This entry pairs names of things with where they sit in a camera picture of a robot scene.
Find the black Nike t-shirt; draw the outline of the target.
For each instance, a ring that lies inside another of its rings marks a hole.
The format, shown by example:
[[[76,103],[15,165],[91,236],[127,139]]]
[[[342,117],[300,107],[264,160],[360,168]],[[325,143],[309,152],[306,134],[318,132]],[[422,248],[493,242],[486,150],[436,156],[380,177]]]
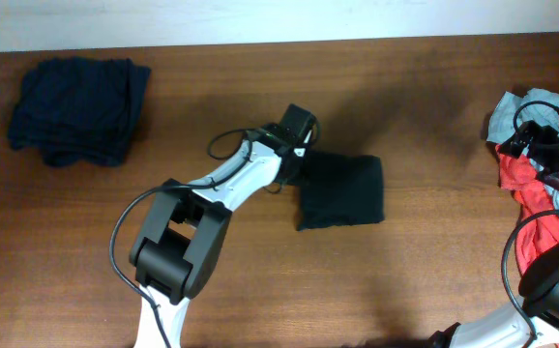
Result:
[[[375,224],[384,217],[380,158],[312,151],[299,182],[299,231]]]

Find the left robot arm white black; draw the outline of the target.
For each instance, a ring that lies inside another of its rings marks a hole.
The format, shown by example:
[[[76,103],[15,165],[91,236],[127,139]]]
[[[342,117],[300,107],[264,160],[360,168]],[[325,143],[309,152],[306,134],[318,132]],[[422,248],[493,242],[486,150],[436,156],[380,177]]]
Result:
[[[137,347],[180,346],[189,304],[217,266],[233,213],[258,190],[290,182],[320,126],[291,104],[279,122],[237,132],[239,146],[211,173],[187,184],[169,179],[134,200],[153,200],[129,253],[135,275],[125,281],[141,298]]]

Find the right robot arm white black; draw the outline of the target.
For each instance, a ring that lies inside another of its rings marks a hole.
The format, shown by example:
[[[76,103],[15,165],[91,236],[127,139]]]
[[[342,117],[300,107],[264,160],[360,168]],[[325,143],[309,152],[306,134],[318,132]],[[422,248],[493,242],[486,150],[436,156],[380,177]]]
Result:
[[[559,136],[550,126],[523,123],[500,146],[499,153],[518,158],[522,151],[542,163],[543,182],[552,180],[559,189]],[[559,344],[559,243],[534,259],[513,291],[508,276],[508,258],[520,232],[540,218],[558,217],[559,209],[544,210],[520,221],[508,238],[500,270],[509,302],[471,323],[455,323],[434,333],[427,347],[543,347]]]

